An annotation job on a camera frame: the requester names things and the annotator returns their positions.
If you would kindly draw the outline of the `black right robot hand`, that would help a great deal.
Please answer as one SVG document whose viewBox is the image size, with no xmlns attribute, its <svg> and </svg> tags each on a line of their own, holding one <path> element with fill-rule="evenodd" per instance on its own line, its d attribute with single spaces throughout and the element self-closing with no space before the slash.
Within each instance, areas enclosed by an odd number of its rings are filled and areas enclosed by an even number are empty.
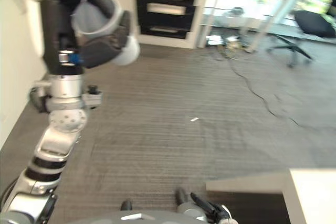
<svg viewBox="0 0 336 224">
<path fill-rule="evenodd" d="M 190 197 L 199 206 L 213 223 L 233 223 L 234 219 L 229 209 L 225 205 L 212 203 L 198 196 L 195 193 L 190 193 Z"/>
</svg>

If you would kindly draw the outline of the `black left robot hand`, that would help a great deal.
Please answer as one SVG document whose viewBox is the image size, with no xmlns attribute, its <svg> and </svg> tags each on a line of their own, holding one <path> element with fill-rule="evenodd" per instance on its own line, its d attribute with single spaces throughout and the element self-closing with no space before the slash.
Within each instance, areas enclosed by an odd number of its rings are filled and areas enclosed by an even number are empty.
<svg viewBox="0 0 336 224">
<path fill-rule="evenodd" d="M 139 55 L 131 12 L 118 0 L 40 0 L 43 61 L 53 75 L 79 75 L 110 61 L 128 65 Z"/>
</svg>

